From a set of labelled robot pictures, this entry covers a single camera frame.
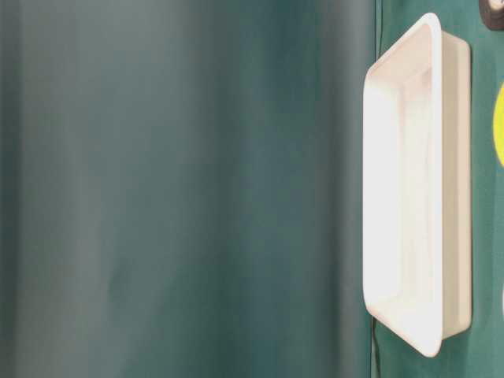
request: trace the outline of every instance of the green cloth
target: green cloth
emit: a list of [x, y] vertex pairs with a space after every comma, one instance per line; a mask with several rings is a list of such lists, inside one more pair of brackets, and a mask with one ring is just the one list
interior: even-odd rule
[[0, 376], [369, 377], [374, 0], [1, 0]]
[[382, 378], [504, 375], [504, 169], [492, 141], [495, 96], [504, 80], [504, 32], [488, 30], [475, 0], [383, 0], [383, 53], [424, 13], [469, 43], [472, 53], [472, 326], [425, 358], [383, 325], [376, 329]]

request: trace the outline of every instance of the rectangular tray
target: rectangular tray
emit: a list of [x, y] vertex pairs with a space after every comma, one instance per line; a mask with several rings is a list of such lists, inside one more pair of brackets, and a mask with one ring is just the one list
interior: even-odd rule
[[469, 110], [469, 45], [433, 13], [365, 78], [365, 304], [429, 357], [471, 322]]

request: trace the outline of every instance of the yellow circle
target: yellow circle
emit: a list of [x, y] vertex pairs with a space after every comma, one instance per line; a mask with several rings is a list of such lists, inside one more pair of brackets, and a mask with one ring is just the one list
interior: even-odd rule
[[494, 144], [498, 160], [504, 165], [504, 85], [498, 91], [494, 109]]

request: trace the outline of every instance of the green curtain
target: green curtain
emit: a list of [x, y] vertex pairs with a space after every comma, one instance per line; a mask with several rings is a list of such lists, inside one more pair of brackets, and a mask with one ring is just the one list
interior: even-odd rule
[[472, 326], [424, 358], [385, 327], [376, 327], [382, 378], [491, 378], [504, 372], [504, 170], [492, 141], [495, 97], [504, 80], [504, 33], [488, 30], [473, 0], [383, 0], [381, 53], [424, 13], [471, 46]]
[[374, 1], [0, 4], [2, 376], [369, 376]]

